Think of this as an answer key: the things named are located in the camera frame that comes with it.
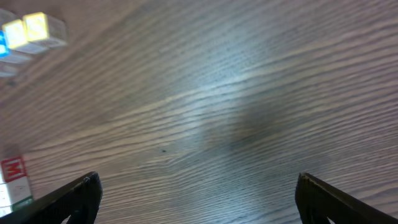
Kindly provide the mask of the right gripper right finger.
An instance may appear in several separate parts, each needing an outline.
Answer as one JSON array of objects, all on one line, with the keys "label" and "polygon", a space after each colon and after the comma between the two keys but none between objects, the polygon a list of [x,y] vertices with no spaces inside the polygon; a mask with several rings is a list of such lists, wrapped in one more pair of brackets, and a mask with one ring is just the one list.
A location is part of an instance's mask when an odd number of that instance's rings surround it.
[{"label": "right gripper right finger", "polygon": [[397,219],[317,177],[298,176],[295,203],[303,224],[397,224]]}]

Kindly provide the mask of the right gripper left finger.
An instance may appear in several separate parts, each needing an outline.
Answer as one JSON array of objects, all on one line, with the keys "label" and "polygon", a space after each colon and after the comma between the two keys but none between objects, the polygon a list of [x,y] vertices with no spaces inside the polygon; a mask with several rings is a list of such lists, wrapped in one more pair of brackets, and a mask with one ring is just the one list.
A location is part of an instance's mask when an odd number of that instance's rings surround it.
[{"label": "right gripper left finger", "polygon": [[98,173],[89,172],[2,217],[1,224],[94,224],[102,195]]}]

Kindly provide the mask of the white block green pattern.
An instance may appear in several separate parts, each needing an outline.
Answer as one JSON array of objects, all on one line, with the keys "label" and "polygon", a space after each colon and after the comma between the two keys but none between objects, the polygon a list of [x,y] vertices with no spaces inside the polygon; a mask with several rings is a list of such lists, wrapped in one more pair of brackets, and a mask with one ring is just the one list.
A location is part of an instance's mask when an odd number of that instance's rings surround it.
[{"label": "white block green pattern", "polygon": [[27,177],[1,184],[1,217],[21,209],[34,201]]}]

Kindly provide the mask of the white block red base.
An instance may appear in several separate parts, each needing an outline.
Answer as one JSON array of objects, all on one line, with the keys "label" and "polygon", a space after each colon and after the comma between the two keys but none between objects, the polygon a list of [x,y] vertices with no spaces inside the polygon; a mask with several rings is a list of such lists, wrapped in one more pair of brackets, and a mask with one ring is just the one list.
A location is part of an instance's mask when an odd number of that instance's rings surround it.
[{"label": "white block red base", "polygon": [[25,162],[21,156],[1,160],[1,183],[27,177]]}]

